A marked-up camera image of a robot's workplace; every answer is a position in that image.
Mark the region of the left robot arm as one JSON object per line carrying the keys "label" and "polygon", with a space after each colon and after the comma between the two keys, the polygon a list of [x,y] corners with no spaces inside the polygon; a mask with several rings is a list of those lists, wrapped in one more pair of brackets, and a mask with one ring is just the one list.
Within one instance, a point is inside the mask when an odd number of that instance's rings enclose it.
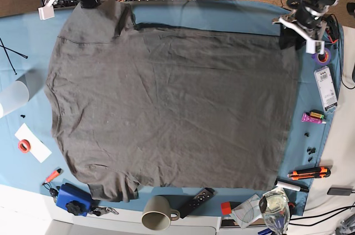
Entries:
{"label": "left robot arm", "polygon": [[339,0],[287,0],[290,12],[272,20],[280,25],[279,46],[286,49],[306,45],[308,54],[324,54],[323,35],[332,31],[329,7]]}

